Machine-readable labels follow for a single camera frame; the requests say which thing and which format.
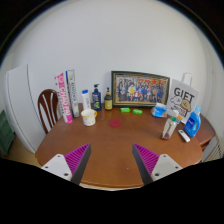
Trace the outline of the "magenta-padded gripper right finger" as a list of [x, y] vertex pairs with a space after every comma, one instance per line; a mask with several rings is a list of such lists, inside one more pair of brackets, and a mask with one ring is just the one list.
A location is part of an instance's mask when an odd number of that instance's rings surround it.
[[158, 155], [138, 144], [133, 144], [132, 154], [144, 185], [148, 185], [182, 169], [169, 155]]

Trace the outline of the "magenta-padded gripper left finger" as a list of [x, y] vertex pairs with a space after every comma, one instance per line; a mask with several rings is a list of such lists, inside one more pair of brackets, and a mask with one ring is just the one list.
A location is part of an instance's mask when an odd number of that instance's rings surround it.
[[42, 169], [79, 185], [91, 155], [91, 144], [72, 150], [66, 155], [56, 154]]

